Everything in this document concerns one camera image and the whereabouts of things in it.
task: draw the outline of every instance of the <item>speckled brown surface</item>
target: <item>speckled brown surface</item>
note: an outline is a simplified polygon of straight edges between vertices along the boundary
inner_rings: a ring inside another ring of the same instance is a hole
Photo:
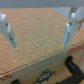
[[[0,12],[7,15],[17,38],[17,48],[13,49],[0,34],[0,74],[63,50],[62,37],[69,20],[52,8],[0,9]],[[81,28],[70,46],[83,40]]]

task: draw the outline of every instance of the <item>brown surface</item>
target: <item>brown surface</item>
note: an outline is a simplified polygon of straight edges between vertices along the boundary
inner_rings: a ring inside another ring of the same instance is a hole
[[[17,38],[17,48],[13,49],[0,34],[0,74],[63,50],[62,37],[69,20],[52,8],[0,9],[0,12],[7,15]],[[81,28],[70,46],[83,39]]]

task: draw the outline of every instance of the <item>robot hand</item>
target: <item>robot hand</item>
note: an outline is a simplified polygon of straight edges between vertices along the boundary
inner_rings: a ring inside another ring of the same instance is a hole
[[[5,14],[0,14],[0,32],[4,35],[9,44],[15,49],[17,40],[12,26],[9,24]]]

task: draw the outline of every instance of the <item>black object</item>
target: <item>black object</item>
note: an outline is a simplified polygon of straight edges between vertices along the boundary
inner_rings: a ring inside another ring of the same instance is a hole
[[[65,65],[73,75],[56,84],[78,84],[84,79],[84,74],[79,67],[72,62],[72,59],[72,56],[67,57]]]
[[[20,84],[20,82],[18,79],[16,79],[16,80],[12,81],[11,84]]]

